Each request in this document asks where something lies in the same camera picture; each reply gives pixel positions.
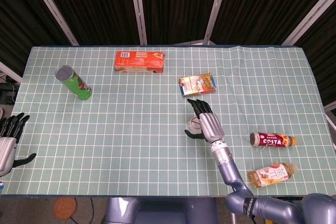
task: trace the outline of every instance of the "table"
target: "table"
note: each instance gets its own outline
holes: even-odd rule
[[[117,50],[166,53],[164,72],[119,73]],[[71,65],[93,88],[80,101],[55,79]],[[4,177],[4,195],[225,196],[231,192],[210,146],[184,134],[192,107],[178,79],[211,72],[217,91],[197,98],[218,115],[247,182],[249,170],[277,162],[299,167],[256,195],[336,192],[336,158],[312,71],[301,48],[34,47],[13,114],[28,113],[17,157],[30,164]],[[250,132],[296,136],[298,146],[251,147]]]

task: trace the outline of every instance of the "round orange mat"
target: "round orange mat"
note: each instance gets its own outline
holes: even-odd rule
[[[69,219],[77,208],[77,202],[75,198],[60,197],[54,204],[54,215],[59,220]]]

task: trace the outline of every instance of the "small colorful box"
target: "small colorful box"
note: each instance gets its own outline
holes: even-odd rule
[[[183,97],[216,91],[216,84],[211,73],[183,77],[179,80]]]
[[[163,52],[117,51],[114,67],[119,72],[163,72]]]

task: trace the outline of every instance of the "green can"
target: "green can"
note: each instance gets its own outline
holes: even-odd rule
[[[87,100],[92,95],[92,89],[83,82],[69,65],[60,66],[55,72],[55,77],[72,93],[76,94],[80,100]]]

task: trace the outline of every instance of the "black curtain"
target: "black curtain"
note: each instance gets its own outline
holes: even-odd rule
[[[318,0],[223,0],[216,44],[281,45]]]
[[[43,0],[0,0],[0,61],[22,76],[33,46],[69,45]]]
[[[54,0],[80,45],[138,45],[133,0]]]
[[[214,0],[142,0],[149,45],[204,38]]]
[[[336,101],[336,2],[295,43],[314,73],[323,105]]]

